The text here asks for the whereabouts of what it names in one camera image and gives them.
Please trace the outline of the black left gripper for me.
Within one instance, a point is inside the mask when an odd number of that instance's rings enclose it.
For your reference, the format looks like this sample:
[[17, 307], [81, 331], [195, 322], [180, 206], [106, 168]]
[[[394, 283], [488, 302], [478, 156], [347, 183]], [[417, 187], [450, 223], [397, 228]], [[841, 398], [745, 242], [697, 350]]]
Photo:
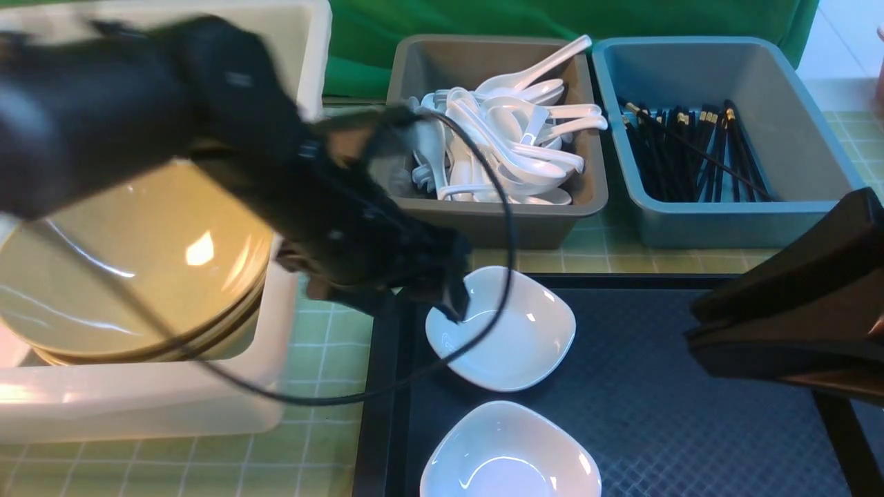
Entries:
[[373, 318], [394, 313], [394, 287], [455, 324], [465, 321], [466, 238], [413, 217], [369, 173], [335, 166], [316, 138], [269, 139], [266, 200], [281, 241], [274, 259], [307, 274], [307, 297]]

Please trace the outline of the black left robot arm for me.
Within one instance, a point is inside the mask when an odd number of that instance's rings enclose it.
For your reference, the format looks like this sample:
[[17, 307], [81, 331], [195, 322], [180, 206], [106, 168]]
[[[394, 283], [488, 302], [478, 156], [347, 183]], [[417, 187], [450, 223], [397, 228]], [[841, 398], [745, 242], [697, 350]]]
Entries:
[[189, 159], [282, 238], [275, 261], [310, 297], [368, 315], [392, 290], [459, 323], [470, 243], [408, 215], [369, 165], [406, 155], [430, 118], [404, 105], [303, 119], [259, 35], [213, 15], [43, 45], [5, 32], [2, 211], [22, 221]]

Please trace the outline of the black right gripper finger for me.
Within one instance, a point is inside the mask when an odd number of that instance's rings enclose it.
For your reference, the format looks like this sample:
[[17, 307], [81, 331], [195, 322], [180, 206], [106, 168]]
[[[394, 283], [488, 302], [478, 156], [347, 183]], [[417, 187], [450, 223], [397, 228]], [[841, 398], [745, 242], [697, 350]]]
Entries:
[[780, 382], [881, 406], [883, 211], [871, 188], [692, 302], [689, 352], [713, 377]]

